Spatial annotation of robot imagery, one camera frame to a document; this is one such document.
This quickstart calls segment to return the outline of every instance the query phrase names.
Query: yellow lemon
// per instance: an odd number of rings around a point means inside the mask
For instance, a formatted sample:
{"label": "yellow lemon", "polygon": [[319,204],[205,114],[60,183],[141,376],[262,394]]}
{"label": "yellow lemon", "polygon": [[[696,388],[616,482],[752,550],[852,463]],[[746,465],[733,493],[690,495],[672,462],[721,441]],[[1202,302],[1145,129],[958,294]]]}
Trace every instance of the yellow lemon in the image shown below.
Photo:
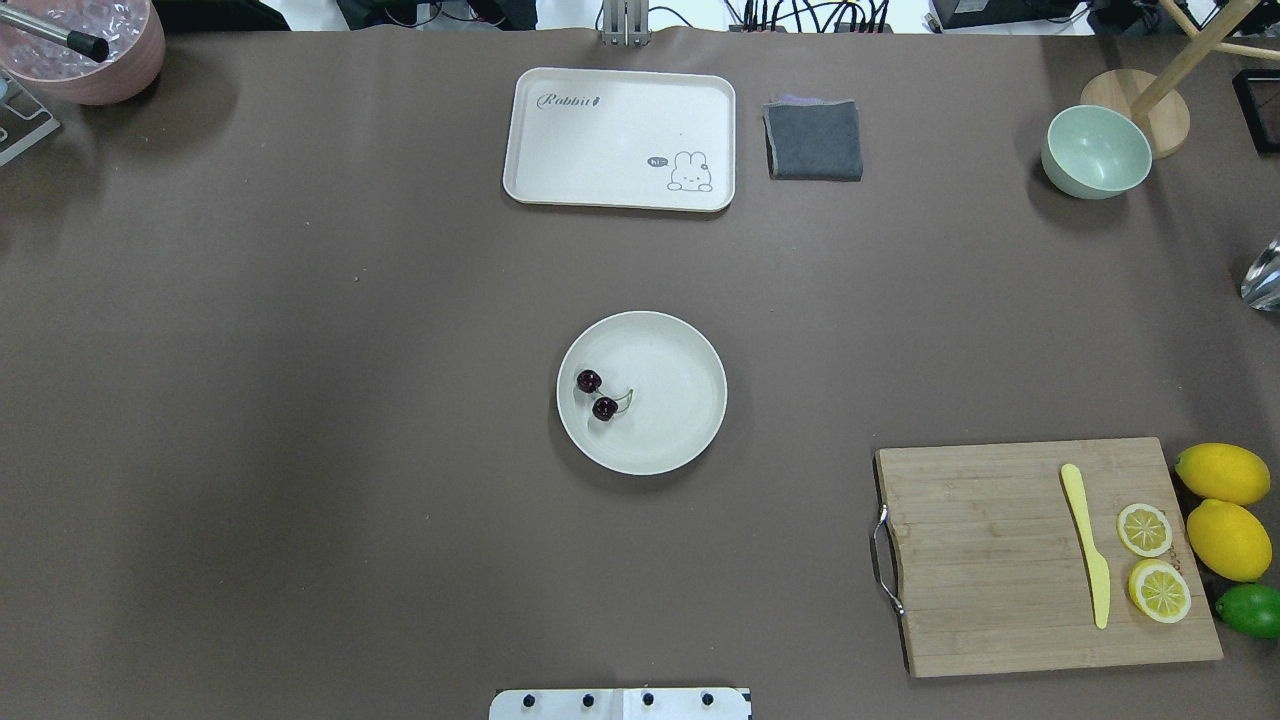
{"label": "yellow lemon", "polygon": [[1252,512],[1208,498],[1187,516],[1187,539],[1208,569],[1238,583],[1252,583],[1271,565],[1271,538]]}
{"label": "yellow lemon", "polygon": [[1251,505],[1271,489],[1271,470],[1261,457],[1234,445],[1204,442],[1188,447],[1174,471],[1201,497]]}
{"label": "yellow lemon", "polygon": [[1164,560],[1143,560],[1129,573],[1129,600],[1158,623],[1176,623],[1192,609],[1192,591],[1176,568]]}
{"label": "yellow lemon", "polygon": [[1143,557],[1157,557],[1174,544],[1169,518],[1146,502],[1134,502],[1116,518],[1120,542]]}

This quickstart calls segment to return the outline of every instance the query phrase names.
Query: black box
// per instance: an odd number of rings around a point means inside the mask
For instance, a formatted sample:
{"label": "black box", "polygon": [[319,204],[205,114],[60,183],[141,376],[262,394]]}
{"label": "black box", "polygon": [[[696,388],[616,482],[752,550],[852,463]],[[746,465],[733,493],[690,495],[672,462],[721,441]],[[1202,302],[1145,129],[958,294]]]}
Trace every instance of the black box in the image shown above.
{"label": "black box", "polygon": [[1071,17],[1079,0],[932,0],[943,29]]}

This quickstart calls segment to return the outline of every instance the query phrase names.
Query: lemon slice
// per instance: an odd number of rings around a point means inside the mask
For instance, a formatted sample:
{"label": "lemon slice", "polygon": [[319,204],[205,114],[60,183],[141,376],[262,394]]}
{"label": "lemon slice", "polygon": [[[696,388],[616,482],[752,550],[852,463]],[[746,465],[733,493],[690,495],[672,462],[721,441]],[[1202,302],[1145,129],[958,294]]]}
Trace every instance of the lemon slice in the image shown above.
{"label": "lemon slice", "polygon": [[1121,510],[1116,529],[1124,546],[1143,557],[1164,555],[1174,544],[1169,518],[1146,502],[1134,502]]}
{"label": "lemon slice", "polygon": [[1143,560],[1129,573],[1129,600],[1157,623],[1176,623],[1192,609],[1192,591],[1172,565]]}

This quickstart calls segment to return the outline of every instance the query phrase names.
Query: metal handle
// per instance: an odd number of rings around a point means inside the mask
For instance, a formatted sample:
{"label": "metal handle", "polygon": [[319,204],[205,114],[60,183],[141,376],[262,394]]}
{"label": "metal handle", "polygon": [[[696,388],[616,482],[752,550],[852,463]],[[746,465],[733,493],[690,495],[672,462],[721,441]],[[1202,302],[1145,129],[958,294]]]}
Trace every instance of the metal handle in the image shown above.
{"label": "metal handle", "polygon": [[101,37],[61,27],[45,18],[37,18],[17,8],[10,8],[4,3],[5,0],[0,0],[0,23],[3,24],[29,32],[36,37],[61,45],[63,47],[69,47],[97,63],[105,60],[110,53],[106,41]]}
{"label": "metal handle", "polygon": [[888,505],[881,505],[881,516],[876,520],[876,524],[872,525],[872,571],[876,573],[876,582],[879,583],[881,589],[884,591],[890,602],[893,603],[893,610],[897,611],[897,616],[901,618],[902,615],[906,615],[906,609],[902,607],[902,601],[897,598],[897,594],[895,594],[893,591],[888,589],[888,585],[884,584],[884,578],[879,571],[879,544],[876,542],[876,536],[879,534],[881,528],[888,528]]}

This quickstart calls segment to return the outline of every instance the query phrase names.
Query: green lime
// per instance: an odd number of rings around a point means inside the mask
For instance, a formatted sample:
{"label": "green lime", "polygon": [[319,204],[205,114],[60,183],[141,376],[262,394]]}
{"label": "green lime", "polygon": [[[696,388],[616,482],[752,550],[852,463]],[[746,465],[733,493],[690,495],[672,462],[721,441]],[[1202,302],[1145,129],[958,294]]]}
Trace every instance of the green lime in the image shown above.
{"label": "green lime", "polygon": [[1217,598],[1213,610],[1233,630],[1262,639],[1280,638],[1280,591],[1275,588],[1235,585]]}

